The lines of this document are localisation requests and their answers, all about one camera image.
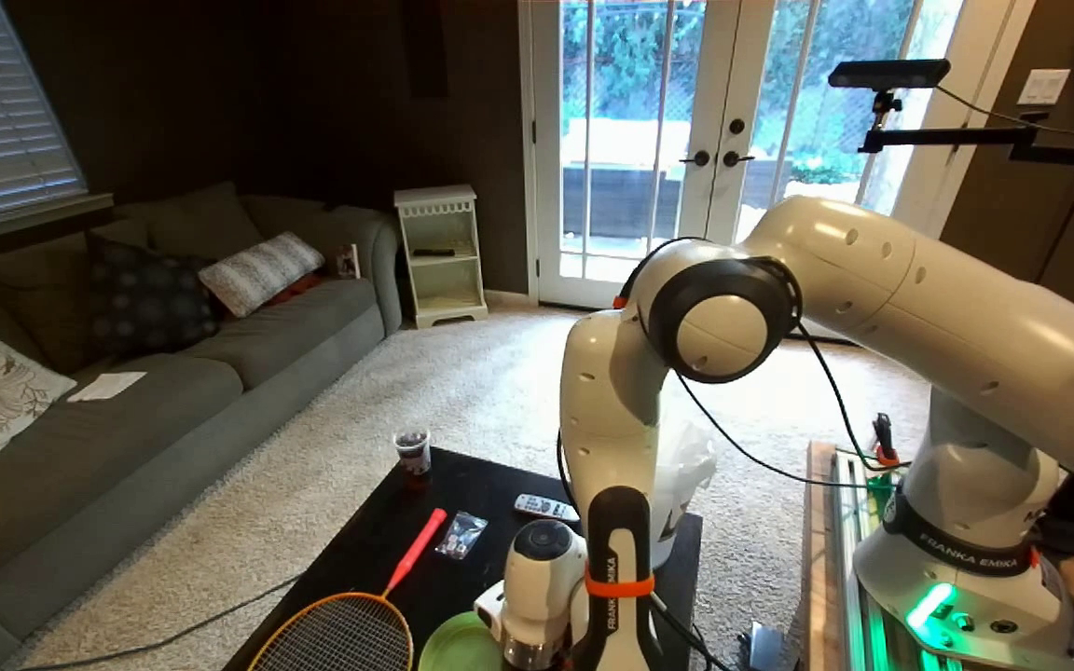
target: carpet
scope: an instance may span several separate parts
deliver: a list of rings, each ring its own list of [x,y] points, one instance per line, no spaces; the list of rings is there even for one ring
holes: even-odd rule
[[[505,304],[483,322],[394,333],[53,623],[24,668],[163,640],[294,577],[391,471],[391,436],[402,429],[424,429],[462,454],[556,475],[560,362],[577,318]],[[908,454],[922,440],[930,386],[853,346],[823,352],[861,443],[873,414],[888,412]],[[699,394],[748,450],[787,475],[805,475],[811,440],[848,443],[832,387],[802,345],[782,345],[748,381],[706,386]],[[752,623],[797,630],[805,486],[730,450],[677,376],[662,400],[668,440],[684,454],[716,460],[716,477],[692,507],[706,518],[693,620],[713,651],[736,660],[738,633]],[[225,668],[281,598],[284,588],[173,644],[92,668]]]

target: brown wall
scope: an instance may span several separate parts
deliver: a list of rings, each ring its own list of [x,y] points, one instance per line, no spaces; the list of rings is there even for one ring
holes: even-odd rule
[[[92,190],[237,181],[391,209],[469,184],[484,282],[526,289],[516,3],[9,0]]]
[[[1028,67],[1072,67],[1057,108],[1017,108]],[[1032,7],[997,112],[1048,112],[1045,123],[1074,127],[1074,0]],[[1074,135],[1045,131],[1038,144],[1074,151]],[[976,151],[945,240],[1074,299],[1074,166],[1021,166],[1007,151]]]

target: red racket handle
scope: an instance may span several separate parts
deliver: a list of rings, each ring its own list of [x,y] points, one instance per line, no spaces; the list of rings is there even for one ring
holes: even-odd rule
[[[431,548],[432,532],[448,521],[445,507],[432,507],[431,521],[421,525],[421,532],[413,537],[413,543],[402,552],[402,559],[394,562],[386,598],[417,566],[417,555]]]

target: gray sofa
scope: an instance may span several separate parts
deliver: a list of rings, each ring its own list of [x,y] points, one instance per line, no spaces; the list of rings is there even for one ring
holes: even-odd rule
[[[110,368],[147,376],[117,400],[49,408],[0,450],[0,668],[399,330],[399,240],[394,223],[368,209],[218,187],[121,205],[117,219],[92,231],[203,263],[298,231],[326,254],[358,241],[361,280],[329,280],[225,322],[184,352],[117,362]],[[73,308],[81,296],[41,289],[81,280],[81,251],[80,231],[0,254],[0,340],[91,381],[102,364],[61,352],[80,340]]]

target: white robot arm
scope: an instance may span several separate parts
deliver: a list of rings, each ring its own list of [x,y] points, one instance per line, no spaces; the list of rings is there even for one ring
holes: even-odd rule
[[[797,318],[882,352],[938,387],[922,454],[888,528],[858,552],[885,613],[908,620],[956,586],[925,648],[1062,668],[1072,608],[1028,555],[1032,511],[1074,475],[1074,306],[853,205],[790,199],[749,241],[670,241],[631,275],[626,306],[577,322],[565,358],[565,450],[591,543],[577,668],[654,656],[646,602],[656,394],[668,368],[736,381]]]

